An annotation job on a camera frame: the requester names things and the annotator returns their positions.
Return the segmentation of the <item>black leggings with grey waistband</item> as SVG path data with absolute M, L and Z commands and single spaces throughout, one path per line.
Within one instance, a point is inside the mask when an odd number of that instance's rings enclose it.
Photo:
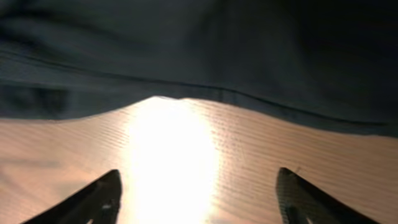
M 1 116 L 198 98 L 397 136 L 397 2 L 3 0 Z

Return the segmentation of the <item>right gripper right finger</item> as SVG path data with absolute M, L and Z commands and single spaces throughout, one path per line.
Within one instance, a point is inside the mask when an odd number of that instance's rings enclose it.
M 377 224 L 285 167 L 276 194 L 284 224 Z

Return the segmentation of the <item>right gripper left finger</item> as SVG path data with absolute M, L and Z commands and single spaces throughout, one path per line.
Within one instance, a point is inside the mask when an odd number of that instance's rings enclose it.
M 121 196 L 121 176 L 113 169 L 24 224 L 116 224 Z

